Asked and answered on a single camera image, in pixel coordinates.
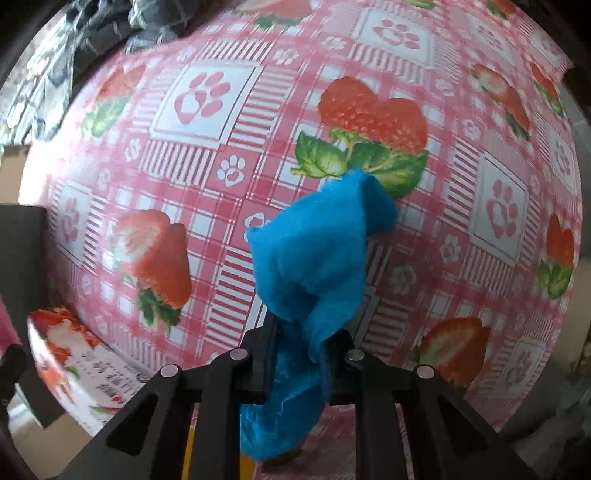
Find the grey plaid shirt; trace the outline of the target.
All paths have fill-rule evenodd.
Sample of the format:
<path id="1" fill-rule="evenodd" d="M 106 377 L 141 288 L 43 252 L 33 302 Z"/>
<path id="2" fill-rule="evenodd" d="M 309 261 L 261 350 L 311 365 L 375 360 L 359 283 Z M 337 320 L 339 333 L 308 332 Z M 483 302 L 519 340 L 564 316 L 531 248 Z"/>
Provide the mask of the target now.
<path id="1" fill-rule="evenodd" d="M 71 1 L 65 17 L 35 48 L 1 110 L 1 145 L 49 140 L 75 96 L 75 82 L 126 43 L 137 51 L 178 37 L 202 1 Z"/>

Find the blue cloth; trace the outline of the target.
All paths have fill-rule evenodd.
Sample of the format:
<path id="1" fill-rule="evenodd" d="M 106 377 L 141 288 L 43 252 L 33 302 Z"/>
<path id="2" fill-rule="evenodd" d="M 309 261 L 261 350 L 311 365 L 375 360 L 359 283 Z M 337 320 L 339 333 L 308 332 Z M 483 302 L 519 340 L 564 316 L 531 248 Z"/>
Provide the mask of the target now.
<path id="1" fill-rule="evenodd" d="M 369 237 L 397 217 L 381 183 L 353 170 L 246 231 L 256 294 L 280 325 L 269 399 L 240 412 L 240 449 L 253 460 L 286 454 L 318 423 L 331 394 L 325 342 L 362 305 Z"/>

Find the grey storage box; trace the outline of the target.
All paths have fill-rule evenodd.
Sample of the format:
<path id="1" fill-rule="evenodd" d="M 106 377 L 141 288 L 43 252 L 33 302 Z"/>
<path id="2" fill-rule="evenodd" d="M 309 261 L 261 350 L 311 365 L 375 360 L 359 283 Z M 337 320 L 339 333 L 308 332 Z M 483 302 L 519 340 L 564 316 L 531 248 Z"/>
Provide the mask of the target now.
<path id="1" fill-rule="evenodd" d="M 50 306 L 45 249 L 46 209 L 38 206 L 1 206 L 1 299 L 23 349 L 31 352 L 27 317 Z M 33 416 L 46 428 L 64 410 L 29 363 L 20 389 Z"/>

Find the orange floral tissue pack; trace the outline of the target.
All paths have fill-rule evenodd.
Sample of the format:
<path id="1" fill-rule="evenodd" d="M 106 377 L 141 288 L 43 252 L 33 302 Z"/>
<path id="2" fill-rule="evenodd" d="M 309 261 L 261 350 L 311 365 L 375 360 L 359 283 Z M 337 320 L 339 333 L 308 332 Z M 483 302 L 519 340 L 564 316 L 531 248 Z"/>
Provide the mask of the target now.
<path id="1" fill-rule="evenodd" d="M 146 382 L 68 309 L 40 309 L 27 318 L 35 368 L 63 409 L 95 436 Z"/>

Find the cardboard box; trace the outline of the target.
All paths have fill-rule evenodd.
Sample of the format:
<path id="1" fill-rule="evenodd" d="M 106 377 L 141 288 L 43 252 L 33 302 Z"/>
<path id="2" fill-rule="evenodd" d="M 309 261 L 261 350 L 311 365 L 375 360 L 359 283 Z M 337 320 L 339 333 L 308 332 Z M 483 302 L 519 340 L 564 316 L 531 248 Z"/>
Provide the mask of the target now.
<path id="1" fill-rule="evenodd" d="M 22 179 L 29 146 L 6 146 L 1 153 L 0 203 L 15 204 Z"/>

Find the pink strawberry tablecloth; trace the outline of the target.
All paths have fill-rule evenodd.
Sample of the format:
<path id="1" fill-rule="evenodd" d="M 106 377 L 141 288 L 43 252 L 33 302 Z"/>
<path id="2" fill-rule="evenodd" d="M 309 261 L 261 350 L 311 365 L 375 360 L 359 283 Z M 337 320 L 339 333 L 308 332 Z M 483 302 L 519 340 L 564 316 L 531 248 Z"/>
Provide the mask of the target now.
<path id="1" fill-rule="evenodd" d="M 246 232 L 372 156 L 403 188 L 353 336 L 449 370 L 494 427 L 566 317 L 582 203 L 558 89 L 572 64 L 508 1 L 247 1 L 119 54 L 33 146 L 58 292 L 148 369 L 263 320 Z"/>

